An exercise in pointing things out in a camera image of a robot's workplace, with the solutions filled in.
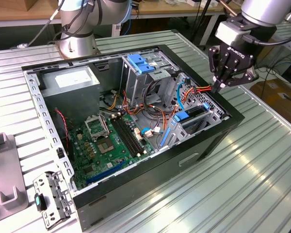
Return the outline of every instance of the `open computer tower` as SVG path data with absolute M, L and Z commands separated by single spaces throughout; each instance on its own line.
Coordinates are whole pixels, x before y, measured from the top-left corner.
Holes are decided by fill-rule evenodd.
M 23 72 L 60 169 L 34 181 L 48 230 L 73 209 L 89 229 L 208 156 L 243 120 L 165 45 Z

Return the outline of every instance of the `ram slot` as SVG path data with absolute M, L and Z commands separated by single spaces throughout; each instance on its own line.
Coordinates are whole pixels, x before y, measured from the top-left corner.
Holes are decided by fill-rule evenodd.
M 142 153 L 143 150 L 137 142 L 137 139 L 131 134 L 129 128 L 122 119 L 112 119 L 111 123 L 125 146 L 130 151 L 132 157 L 136 157 L 138 153 Z

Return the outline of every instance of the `red cable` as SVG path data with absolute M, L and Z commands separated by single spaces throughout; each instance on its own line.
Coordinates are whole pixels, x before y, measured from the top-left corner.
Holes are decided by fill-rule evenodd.
M 66 124 L 65 117 L 64 117 L 64 115 L 59 110 L 55 109 L 55 112 L 57 112 L 62 117 L 62 119 L 64 121 L 65 131 L 66 131 L 67 148 L 68 148 L 68 129 L 67 129 L 67 124 Z

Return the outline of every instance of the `wooden shelf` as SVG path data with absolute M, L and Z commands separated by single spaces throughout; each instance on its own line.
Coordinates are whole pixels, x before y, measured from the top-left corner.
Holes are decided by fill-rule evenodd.
M 230 3 L 230 6 L 239 12 L 241 7 Z M 9 8 L 0 7 L 0 21 L 6 20 L 35 20 L 35 19 L 48 19 L 56 10 L 56 0 L 38 0 L 33 7 L 27 11 L 18 11 Z M 144 1 L 139 5 L 140 15 L 155 15 L 155 14 L 183 14 L 183 13 L 197 13 L 198 7 L 190 6 L 186 3 L 179 3 L 178 5 L 169 5 L 164 0 L 158 1 Z M 223 7 L 218 5 L 217 7 L 210 7 L 209 13 L 222 12 Z M 137 12 L 132 10 L 132 15 L 136 15 Z

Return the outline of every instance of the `white label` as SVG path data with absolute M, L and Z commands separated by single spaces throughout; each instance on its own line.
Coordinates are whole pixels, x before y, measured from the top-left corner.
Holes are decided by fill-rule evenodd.
M 149 63 L 149 65 L 154 67 L 154 66 L 157 66 L 157 63 L 156 62 L 151 62 L 151 63 Z
M 157 133 L 159 133 L 160 132 L 160 130 L 161 130 L 161 128 L 160 127 L 158 127 L 158 126 L 156 126 L 156 127 L 154 127 L 154 132 L 157 132 Z
M 288 96 L 286 93 L 278 93 L 278 95 L 283 99 L 286 99 L 285 95 Z
M 58 86 L 62 88 L 66 86 L 72 86 L 75 84 L 88 82 L 91 81 L 92 79 L 85 70 L 80 70 L 68 74 L 57 75 L 55 80 Z
M 275 83 L 268 83 L 268 85 L 272 88 L 272 89 L 277 89 L 278 86 Z

